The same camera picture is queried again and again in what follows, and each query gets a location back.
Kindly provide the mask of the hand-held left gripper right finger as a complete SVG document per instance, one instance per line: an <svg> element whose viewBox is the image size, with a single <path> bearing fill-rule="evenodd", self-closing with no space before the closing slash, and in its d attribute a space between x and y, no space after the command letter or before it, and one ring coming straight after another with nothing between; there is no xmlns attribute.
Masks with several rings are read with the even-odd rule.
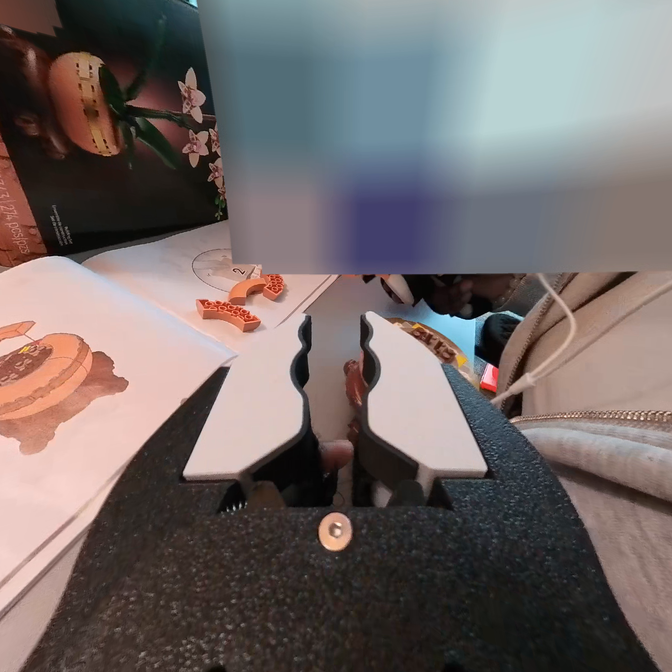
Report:
<svg viewBox="0 0 672 672"><path fill-rule="evenodd" d="M358 460L374 491L415 482L479 480L488 466L449 381L452 366L374 312L360 319L362 395Z"/></svg>

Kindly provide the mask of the white instruction booklet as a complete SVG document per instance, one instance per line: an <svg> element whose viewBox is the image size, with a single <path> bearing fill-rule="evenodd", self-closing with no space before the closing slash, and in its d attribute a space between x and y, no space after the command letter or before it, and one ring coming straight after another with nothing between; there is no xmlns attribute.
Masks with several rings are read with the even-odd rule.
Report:
<svg viewBox="0 0 672 672"><path fill-rule="evenodd" d="M254 332L204 320L196 300L283 276L250 295ZM63 533L154 432L259 334L335 275L231 264L213 224L79 263L43 257L1 273L1 588Z"/></svg>

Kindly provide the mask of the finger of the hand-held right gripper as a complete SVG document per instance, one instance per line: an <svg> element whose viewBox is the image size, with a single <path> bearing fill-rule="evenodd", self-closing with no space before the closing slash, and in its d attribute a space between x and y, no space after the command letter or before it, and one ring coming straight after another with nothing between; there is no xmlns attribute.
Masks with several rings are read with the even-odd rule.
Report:
<svg viewBox="0 0 672 672"><path fill-rule="evenodd" d="M417 301L406 279L399 274L381 274L378 276L384 291L398 305L414 306Z"/></svg>

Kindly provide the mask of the brick pot model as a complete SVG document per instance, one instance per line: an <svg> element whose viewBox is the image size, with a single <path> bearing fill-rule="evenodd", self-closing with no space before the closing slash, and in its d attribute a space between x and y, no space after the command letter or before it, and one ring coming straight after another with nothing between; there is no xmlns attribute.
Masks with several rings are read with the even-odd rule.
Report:
<svg viewBox="0 0 672 672"><path fill-rule="evenodd" d="M466 354L457 344L427 324L401 318L387 318L389 323L399 330L414 337L425 348L439 359L442 364L455 368L475 388L478 380L474 368ZM350 359L343 366L345 375L345 393L351 408L358 413L362 407L362 397L367 389L364 380L364 352L360 351L357 359Z"/></svg>

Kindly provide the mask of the salmon curved brick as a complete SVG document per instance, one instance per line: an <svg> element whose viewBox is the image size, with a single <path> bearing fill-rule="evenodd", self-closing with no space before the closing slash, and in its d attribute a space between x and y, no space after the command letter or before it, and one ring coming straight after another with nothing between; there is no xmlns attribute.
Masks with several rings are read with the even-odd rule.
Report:
<svg viewBox="0 0 672 672"><path fill-rule="evenodd" d="M237 307L244 307L250 295L262 293L267 285L263 277L249 278L236 283L229 291L228 303Z"/></svg>

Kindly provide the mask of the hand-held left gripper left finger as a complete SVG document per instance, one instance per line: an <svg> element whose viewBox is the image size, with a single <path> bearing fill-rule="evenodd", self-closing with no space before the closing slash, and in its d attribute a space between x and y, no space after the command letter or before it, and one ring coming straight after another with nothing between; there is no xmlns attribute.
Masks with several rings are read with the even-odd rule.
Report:
<svg viewBox="0 0 672 672"><path fill-rule="evenodd" d="M312 318L298 313L232 361L183 470L185 481L253 478L309 438L311 346Z"/></svg>

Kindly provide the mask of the black flower print box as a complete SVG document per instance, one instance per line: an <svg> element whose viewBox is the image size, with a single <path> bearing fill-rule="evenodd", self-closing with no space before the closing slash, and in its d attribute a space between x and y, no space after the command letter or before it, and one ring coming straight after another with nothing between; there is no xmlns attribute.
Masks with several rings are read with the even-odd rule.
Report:
<svg viewBox="0 0 672 672"><path fill-rule="evenodd" d="M1 2L1 268L229 217L197 1Z"/></svg>

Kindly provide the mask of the person's right hand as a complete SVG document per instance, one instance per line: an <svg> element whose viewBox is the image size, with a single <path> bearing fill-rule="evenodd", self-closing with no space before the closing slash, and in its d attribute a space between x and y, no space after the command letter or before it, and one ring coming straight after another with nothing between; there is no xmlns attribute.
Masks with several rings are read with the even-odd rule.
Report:
<svg viewBox="0 0 672 672"><path fill-rule="evenodd" d="M470 320L504 306L524 279L525 274L431 275L421 299L438 315Z"/></svg>

